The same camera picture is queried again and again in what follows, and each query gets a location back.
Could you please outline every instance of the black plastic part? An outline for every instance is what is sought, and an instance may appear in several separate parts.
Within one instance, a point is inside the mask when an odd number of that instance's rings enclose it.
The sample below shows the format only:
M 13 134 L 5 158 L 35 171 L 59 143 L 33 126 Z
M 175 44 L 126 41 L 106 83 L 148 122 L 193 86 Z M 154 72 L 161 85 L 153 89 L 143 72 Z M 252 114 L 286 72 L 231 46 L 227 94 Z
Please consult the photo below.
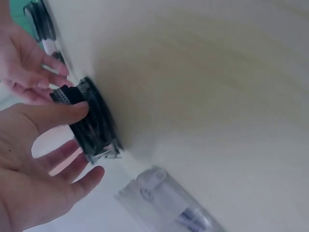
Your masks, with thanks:
M 62 56 L 60 51 L 53 52 L 52 53 L 52 57 L 56 58 L 57 60 L 59 60 L 60 62 L 65 64 L 64 58 L 63 58 L 63 56 Z
M 118 158 L 122 145 L 117 137 L 115 123 L 105 101 L 89 77 L 76 87 L 64 85 L 50 94 L 54 102 L 73 105 L 88 102 L 89 113 L 81 121 L 70 125 L 76 140 L 89 162 L 99 158 Z
M 55 28 L 43 0 L 30 2 L 24 7 L 24 14 L 31 25 L 33 37 L 37 42 L 56 40 Z

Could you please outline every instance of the white surface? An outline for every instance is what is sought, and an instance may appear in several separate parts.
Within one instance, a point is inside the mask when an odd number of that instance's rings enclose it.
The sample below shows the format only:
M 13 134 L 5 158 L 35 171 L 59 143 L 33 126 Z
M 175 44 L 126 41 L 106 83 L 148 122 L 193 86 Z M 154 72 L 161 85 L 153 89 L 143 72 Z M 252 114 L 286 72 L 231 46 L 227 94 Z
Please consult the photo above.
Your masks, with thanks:
M 166 168 L 230 232 L 309 231 L 309 1 L 53 0 L 135 176 Z

